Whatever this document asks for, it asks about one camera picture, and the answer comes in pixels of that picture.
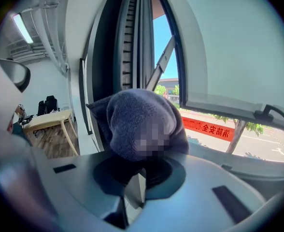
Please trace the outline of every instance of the black slot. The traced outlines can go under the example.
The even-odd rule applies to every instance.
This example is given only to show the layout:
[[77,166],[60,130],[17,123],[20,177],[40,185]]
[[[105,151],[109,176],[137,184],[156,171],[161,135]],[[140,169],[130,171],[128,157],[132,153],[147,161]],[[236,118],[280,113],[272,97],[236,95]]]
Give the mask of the black slot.
[[64,171],[67,171],[73,168],[76,168],[76,166],[73,164],[68,164],[68,165],[53,168],[53,170],[56,174],[58,174],[58,173],[61,173],[61,172],[64,172]]
[[235,224],[251,215],[247,207],[226,186],[212,190]]

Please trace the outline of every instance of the metal track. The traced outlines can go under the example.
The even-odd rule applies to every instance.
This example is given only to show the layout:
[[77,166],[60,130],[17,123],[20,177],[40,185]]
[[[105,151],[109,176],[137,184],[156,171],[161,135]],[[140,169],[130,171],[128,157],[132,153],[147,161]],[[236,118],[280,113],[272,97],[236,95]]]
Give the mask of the metal track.
[[123,38],[123,53],[121,56],[122,90],[133,88],[133,38],[136,7],[137,0],[130,0],[126,17],[125,33]]

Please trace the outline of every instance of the black chair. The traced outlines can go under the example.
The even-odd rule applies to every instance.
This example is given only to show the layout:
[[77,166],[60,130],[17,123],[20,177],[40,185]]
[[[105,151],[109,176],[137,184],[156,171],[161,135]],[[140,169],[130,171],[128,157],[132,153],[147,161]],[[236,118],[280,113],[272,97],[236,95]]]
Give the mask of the black chair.
[[45,110],[46,110],[46,104],[44,103],[44,101],[39,102],[37,116],[44,115]]
[[57,108],[57,99],[54,98],[54,95],[46,97],[45,105],[47,114],[49,114],[53,110],[59,111],[59,108]]
[[[44,101],[39,102],[38,104],[38,113],[37,116],[41,116],[46,114],[46,104],[44,103]],[[35,130],[32,133],[35,135],[35,137],[37,137],[37,133],[40,130]]]

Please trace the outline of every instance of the sky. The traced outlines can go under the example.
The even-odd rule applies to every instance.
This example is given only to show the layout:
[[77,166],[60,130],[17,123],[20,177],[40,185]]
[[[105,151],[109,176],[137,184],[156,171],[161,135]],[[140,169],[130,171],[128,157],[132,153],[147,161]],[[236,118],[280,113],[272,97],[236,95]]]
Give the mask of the sky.
[[[165,49],[169,39],[171,38],[171,31],[165,15],[156,18],[154,21],[154,40],[155,40],[155,66],[163,50]],[[161,78],[176,78],[177,65],[175,52],[172,52],[165,72],[161,75]]]

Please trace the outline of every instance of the red banner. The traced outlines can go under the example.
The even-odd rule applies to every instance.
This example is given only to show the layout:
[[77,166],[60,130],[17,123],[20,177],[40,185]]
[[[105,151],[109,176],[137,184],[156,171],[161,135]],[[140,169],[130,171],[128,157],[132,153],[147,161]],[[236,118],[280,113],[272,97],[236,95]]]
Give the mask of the red banner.
[[220,126],[205,121],[182,117],[186,129],[197,131],[205,135],[220,138],[231,142],[234,136],[234,129],[226,126]]

